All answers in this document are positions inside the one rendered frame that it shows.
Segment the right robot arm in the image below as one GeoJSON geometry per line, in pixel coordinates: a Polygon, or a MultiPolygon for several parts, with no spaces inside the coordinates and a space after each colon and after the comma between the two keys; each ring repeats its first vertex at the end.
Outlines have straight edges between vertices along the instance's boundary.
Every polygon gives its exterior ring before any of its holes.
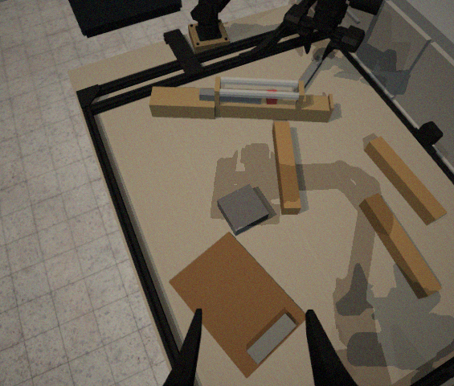
{"type": "MultiPolygon", "coordinates": [[[[190,14],[193,20],[198,21],[198,25],[195,27],[199,41],[207,41],[212,39],[222,38],[219,30],[219,13],[229,3],[230,0],[198,0],[198,7],[193,9],[190,14]],[[205,23],[205,24],[204,24],[205,23]]],[[[338,25],[342,23],[342,19],[345,17],[348,6],[354,9],[364,11],[369,14],[377,15],[379,7],[382,4],[382,0],[348,0],[350,4],[347,4],[345,0],[320,0],[327,6],[341,6],[342,12],[339,18],[338,25]]]]}

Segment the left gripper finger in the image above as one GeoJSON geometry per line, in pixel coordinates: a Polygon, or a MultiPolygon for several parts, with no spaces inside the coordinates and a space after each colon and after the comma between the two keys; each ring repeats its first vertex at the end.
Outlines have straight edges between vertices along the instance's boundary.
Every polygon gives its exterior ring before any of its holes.
{"type": "Polygon", "coordinates": [[[202,309],[197,309],[177,360],[162,386],[194,386],[202,334],[202,309]]]}
{"type": "Polygon", "coordinates": [[[306,336],[315,386],[358,386],[335,352],[314,310],[305,313],[306,336]]]}

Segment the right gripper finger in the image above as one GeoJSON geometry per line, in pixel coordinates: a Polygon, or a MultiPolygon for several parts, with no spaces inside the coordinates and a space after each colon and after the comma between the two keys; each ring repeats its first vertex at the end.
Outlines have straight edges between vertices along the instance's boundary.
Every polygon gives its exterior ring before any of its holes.
{"type": "Polygon", "coordinates": [[[309,53],[309,50],[311,48],[313,31],[314,31],[314,29],[310,28],[307,33],[304,33],[303,31],[299,31],[297,28],[297,34],[301,37],[302,43],[304,44],[306,54],[309,53]]]}
{"type": "Polygon", "coordinates": [[[341,48],[339,44],[332,42],[332,39],[329,41],[329,43],[325,49],[324,55],[322,56],[322,60],[324,60],[326,58],[326,56],[334,49],[339,50],[341,48]]]}

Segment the brown clipboard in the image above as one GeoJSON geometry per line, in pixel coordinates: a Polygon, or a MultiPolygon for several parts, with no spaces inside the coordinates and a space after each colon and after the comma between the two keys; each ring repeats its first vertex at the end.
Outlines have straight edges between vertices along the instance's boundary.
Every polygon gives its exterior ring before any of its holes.
{"type": "Polygon", "coordinates": [[[202,309],[202,324],[246,378],[305,320],[244,248],[209,260],[182,300],[193,313],[202,309]]]}

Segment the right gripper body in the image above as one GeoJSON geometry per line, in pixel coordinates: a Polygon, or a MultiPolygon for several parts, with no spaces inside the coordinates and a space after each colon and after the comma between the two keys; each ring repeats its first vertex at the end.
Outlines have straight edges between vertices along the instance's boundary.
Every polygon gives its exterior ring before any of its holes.
{"type": "Polygon", "coordinates": [[[365,37],[365,31],[351,25],[349,28],[337,27],[343,6],[327,6],[317,0],[312,18],[307,15],[307,8],[294,4],[284,15],[283,25],[291,29],[298,27],[304,33],[310,28],[321,31],[333,36],[332,42],[339,44],[343,50],[355,53],[365,37]]]}

